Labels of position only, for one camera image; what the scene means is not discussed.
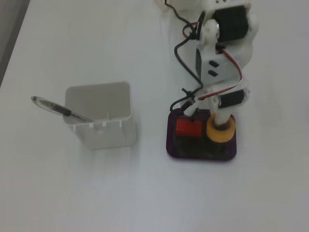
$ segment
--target white surface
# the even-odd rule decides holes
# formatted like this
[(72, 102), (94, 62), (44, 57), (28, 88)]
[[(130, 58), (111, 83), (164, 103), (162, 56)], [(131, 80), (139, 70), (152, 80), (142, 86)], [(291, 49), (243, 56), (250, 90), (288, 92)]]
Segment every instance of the white surface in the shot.
[[(0, 88), (0, 231), (307, 231), (308, 7), (254, 2), (238, 154), (213, 163), (165, 149), (169, 106), (195, 86), (173, 55), (181, 23), (154, 1), (32, 0)], [(90, 152), (30, 100), (63, 104), (70, 86), (122, 80), (139, 124), (132, 149)]]
[(132, 146), (136, 143), (136, 127), (128, 82), (70, 87), (65, 106), (94, 120), (80, 123), (63, 116), (68, 127), (86, 147), (98, 150)]

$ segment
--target black pen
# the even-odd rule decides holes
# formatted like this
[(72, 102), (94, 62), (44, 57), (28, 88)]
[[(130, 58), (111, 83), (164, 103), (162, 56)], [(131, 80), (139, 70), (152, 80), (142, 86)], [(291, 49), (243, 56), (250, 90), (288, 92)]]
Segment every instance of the black pen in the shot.
[(80, 122), (83, 122), (83, 123), (89, 123), (89, 122), (94, 122), (93, 120), (87, 118), (87, 117), (84, 117), (78, 113), (75, 113), (69, 109), (67, 109), (66, 107), (64, 106), (61, 106), (61, 105), (58, 105), (54, 102), (51, 102), (51, 101), (48, 101), (44, 98), (41, 98), (41, 97), (36, 97), (36, 96), (33, 96), (31, 97), (31, 100), (33, 101), (34, 104), (36, 104), (38, 107), (44, 109), (44, 110), (47, 110), (49, 112), (52, 112), (54, 114), (58, 114), (58, 115), (63, 115), (63, 116), (66, 116), (66, 117), (70, 117), (70, 118), (74, 118)]

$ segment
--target yellow ring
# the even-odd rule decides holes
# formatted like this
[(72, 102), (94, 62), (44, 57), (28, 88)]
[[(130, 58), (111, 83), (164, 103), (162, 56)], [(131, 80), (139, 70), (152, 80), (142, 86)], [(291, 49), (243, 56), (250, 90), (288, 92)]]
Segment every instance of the yellow ring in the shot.
[(215, 115), (212, 115), (207, 121), (207, 136), (216, 143), (226, 143), (234, 137), (236, 123), (233, 117), (228, 120), (229, 127), (226, 130), (218, 130), (214, 123)]

